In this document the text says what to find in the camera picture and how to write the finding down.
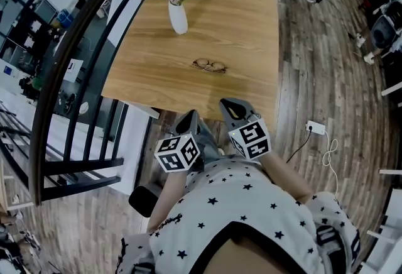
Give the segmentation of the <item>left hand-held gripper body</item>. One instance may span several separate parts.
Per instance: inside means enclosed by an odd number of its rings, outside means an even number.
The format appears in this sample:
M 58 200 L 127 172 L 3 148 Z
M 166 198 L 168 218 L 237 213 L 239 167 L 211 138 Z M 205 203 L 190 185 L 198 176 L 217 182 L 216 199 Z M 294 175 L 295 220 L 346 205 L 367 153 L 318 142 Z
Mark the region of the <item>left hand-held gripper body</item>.
M 159 140 L 154 156 L 166 173 L 204 170 L 204 146 L 198 134 L 187 133 Z

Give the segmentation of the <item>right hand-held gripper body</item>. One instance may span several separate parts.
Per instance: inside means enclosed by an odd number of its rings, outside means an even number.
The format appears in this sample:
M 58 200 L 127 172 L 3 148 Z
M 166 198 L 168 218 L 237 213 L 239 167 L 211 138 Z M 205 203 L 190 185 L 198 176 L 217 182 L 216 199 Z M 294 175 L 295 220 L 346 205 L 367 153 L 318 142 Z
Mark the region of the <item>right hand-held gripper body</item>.
M 228 132 L 234 148 L 247 160 L 255 160 L 271 151 L 264 119 L 253 114 L 244 125 Z

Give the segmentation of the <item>white star print shirt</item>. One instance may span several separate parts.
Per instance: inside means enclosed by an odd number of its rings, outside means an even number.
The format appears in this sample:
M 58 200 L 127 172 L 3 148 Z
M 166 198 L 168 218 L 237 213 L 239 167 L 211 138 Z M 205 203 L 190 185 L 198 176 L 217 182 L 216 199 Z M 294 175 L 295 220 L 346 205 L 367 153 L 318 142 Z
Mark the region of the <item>white star print shirt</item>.
M 323 225 L 338 232 L 339 247 L 317 244 Z M 151 263 L 155 274 L 191 274 L 208 248 L 241 236 L 266 251 L 280 249 L 308 274 L 350 274 L 360 250 L 359 231 L 333 194 L 319 192 L 303 204 L 258 164 L 225 159 L 187 177 L 185 195 L 154 232 L 122 239 L 115 273 Z

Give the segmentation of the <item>white floor sign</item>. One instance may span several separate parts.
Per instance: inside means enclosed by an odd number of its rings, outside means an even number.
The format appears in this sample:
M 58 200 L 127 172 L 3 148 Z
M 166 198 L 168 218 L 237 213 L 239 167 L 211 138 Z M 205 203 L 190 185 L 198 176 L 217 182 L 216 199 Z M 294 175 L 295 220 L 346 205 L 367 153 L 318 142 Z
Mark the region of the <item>white floor sign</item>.
M 77 60 L 72 58 L 70 63 L 68 64 L 67 70 L 63 77 L 64 80 L 74 83 L 78 77 L 79 72 L 81 71 L 83 60 Z

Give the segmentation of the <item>white ceramic vase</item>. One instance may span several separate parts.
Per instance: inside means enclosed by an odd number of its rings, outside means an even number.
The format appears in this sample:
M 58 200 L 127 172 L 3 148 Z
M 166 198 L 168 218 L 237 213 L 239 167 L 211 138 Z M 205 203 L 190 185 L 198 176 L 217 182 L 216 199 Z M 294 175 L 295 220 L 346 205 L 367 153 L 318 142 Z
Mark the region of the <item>white ceramic vase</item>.
M 185 34 L 188 31 L 188 22 L 183 5 L 174 5 L 169 2 L 168 13 L 174 31 L 179 35 Z

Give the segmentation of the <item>white power strip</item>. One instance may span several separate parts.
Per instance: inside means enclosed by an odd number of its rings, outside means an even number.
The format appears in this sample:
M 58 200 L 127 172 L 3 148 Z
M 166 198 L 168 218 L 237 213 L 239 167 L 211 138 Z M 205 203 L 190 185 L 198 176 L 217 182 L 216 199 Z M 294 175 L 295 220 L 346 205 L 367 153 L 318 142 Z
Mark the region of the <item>white power strip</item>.
M 307 121 L 306 130 L 319 135 L 324 135 L 326 133 L 326 128 L 324 124 L 320 124 L 311 120 Z

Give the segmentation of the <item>black shelf cabinet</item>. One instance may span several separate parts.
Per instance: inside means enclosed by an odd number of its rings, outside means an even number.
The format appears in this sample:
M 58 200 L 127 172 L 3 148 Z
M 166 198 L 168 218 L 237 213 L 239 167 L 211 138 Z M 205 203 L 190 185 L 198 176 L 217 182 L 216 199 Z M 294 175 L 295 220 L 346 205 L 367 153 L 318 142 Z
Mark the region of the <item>black shelf cabinet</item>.
M 52 40 L 48 31 L 56 15 L 47 0 L 0 0 L 0 56 L 17 47 L 42 56 Z

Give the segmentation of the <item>grey black office chair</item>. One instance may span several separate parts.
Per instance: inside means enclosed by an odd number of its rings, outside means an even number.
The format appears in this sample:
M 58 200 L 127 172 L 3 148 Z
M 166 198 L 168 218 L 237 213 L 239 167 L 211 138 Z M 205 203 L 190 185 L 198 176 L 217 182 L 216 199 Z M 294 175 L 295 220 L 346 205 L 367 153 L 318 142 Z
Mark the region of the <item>grey black office chair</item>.
M 379 18 L 371 28 L 371 41 L 377 48 L 390 47 L 402 33 L 402 3 L 390 1 L 375 10 Z

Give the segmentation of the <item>person's denim trousers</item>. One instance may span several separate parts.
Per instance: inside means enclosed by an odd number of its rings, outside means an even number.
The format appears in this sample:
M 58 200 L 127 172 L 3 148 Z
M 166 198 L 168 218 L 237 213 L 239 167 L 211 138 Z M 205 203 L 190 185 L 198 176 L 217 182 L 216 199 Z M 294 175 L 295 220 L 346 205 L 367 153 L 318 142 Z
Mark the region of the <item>person's denim trousers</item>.
M 197 145 L 205 164 L 221 160 L 225 157 L 220 151 L 215 138 L 202 119 L 198 121 Z

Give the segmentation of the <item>brown eyeglasses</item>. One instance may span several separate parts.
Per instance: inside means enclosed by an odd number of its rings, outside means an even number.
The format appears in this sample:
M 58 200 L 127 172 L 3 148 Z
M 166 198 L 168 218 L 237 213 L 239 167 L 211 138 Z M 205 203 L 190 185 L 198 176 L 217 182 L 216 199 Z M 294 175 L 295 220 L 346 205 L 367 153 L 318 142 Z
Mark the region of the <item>brown eyeglasses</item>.
M 192 62 L 194 67 L 198 69 L 213 72 L 213 73 L 226 73 L 227 67 L 222 62 L 208 60 L 206 58 L 198 58 Z

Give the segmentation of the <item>person's left forearm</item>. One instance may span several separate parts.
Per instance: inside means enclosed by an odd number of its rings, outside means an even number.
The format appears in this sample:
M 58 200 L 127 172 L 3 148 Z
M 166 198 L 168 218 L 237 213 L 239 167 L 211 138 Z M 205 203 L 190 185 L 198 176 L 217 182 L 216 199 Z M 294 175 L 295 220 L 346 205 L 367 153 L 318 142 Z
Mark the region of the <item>person's left forearm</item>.
M 147 233 L 154 232 L 168 217 L 174 205 L 183 197 L 187 171 L 169 173 L 163 190 L 148 221 Z

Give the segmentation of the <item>black metal railing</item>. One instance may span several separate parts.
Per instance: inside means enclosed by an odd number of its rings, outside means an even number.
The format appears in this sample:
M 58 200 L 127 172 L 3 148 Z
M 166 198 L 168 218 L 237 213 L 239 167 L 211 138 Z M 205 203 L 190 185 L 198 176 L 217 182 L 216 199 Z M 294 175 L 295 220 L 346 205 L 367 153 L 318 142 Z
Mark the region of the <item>black metal railing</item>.
M 95 159 L 90 158 L 96 122 L 101 105 L 106 99 L 101 93 L 112 65 L 111 60 L 108 61 L 100 73 L 99 86 L 94 94 L 93 103 L 89 106 L 89 126 L 84 136 L 84 143 L 81 146 L 78 159 L 72 157 L 72 148 L 80 107 L 84 102 L 84 98 L 88 95 L 90 82 L 95 79 L 93 76 L 95 66 L 99 61 L 107 38 L 129 0 L 122 0 L 119 2 L 117 9 L 109 13 L 109 22 L 103 29 L 86 65 L 84 77 L 79 84 L 77 95 L 72 103 L 61 158 L 57 161 L 48 161 L 46 159 L 48 135 L 63 77 L 79 42 L 104 1 L 88 0 L 78 12 L 77 17 L 73 20 L 71 27 L 67 30 L 58 50 L 55 52 L 55 63 L 48 74 L 49 81 L 40 94 L 31 132 L 29 154 L 31 172 L 28 177 L 31 197 L 36 205 L 40 205 L 47 200 L 81 194 L 114 185 L 121 181 L 121 172 L 116 172 L 110 176 L 101 175 L 102 171 L 121 167 L 124 163 L 124 159 L 118 155 L 118 149 L 129 105 L 125 101 L 119 101 L 116 96 L 110 97 L 111 105 L 107 113 L 99 152 L 96 154 Z

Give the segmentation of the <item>person's chest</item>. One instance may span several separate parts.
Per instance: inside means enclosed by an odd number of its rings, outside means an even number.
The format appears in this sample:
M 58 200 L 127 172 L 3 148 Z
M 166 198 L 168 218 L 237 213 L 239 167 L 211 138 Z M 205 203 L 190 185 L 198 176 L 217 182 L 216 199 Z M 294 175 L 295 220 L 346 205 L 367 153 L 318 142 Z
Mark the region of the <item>person's chest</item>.
M 266 251 L 241 236 L 208 248 L 191 269 L 191 274 L 308 274 L 278 248 Z

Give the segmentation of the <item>person's right forearm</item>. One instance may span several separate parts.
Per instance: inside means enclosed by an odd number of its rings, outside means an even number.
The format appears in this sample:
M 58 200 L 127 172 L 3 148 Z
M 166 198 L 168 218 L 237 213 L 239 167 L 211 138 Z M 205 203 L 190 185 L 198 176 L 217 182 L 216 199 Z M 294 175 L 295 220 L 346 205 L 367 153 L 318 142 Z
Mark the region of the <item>person's right forearm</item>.
M 268 177 L 295 200 L 304 204 L 313 196 L 305 179 L 275 152 L 271 151 L 258 160 Z

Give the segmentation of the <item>blue storage bin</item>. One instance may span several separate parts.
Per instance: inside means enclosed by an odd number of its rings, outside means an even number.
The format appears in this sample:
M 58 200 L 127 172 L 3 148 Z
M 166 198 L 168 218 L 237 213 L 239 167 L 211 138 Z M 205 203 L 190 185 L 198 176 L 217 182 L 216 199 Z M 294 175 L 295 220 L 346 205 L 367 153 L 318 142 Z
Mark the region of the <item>blue storage bin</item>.
M 57 20 L 64 27 L 69 27 L 73 21 L 73 16 L 69 13 L 67 9 L 62 9 L 58 15 Z

